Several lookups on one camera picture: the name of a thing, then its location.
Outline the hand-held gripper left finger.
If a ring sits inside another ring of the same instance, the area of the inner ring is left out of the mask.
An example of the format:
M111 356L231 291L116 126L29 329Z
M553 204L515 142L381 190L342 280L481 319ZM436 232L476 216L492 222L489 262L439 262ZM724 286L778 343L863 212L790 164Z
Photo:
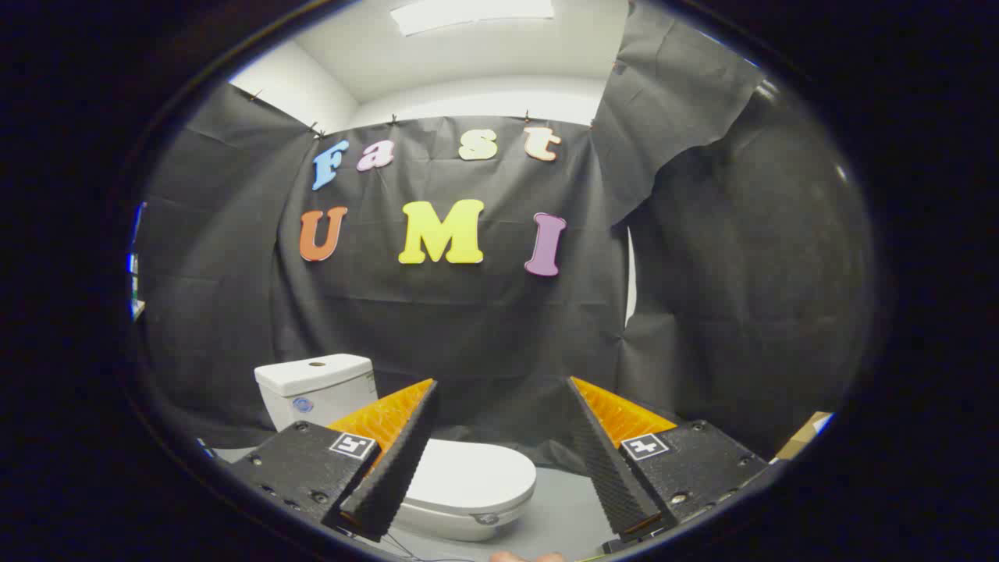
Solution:
M378 542L413 482L438 409L438 382L425 379L332 424L295 421L228 469L297 518Z

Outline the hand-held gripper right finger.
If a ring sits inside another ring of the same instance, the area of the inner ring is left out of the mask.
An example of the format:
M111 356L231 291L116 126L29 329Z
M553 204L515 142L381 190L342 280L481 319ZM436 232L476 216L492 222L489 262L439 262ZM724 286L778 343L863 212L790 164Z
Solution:
M565 395L572 442L622 542L717 509L770 466L707 421L668 420L577 377Z

